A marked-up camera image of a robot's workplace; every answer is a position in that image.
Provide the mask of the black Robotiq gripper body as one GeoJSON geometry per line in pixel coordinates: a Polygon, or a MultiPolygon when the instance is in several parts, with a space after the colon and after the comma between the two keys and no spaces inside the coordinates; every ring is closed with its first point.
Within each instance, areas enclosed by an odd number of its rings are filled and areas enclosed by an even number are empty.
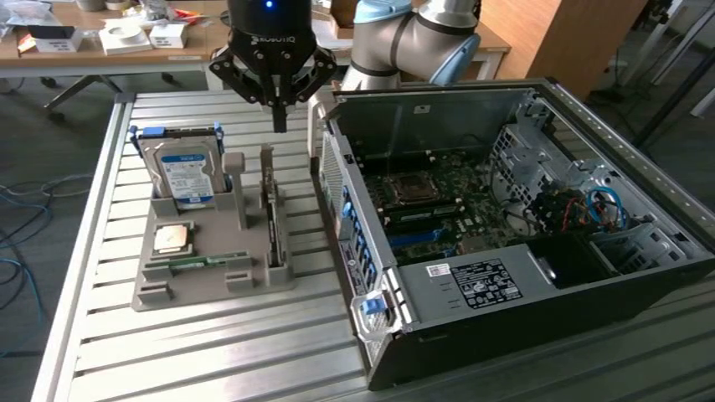
{"type": "Polygon", "coordinates": [[[228,1],[231,32],[228,48],[253,78],[272,77],[279,101],[281,53],[316,49],[309,1],[228,1]]]}

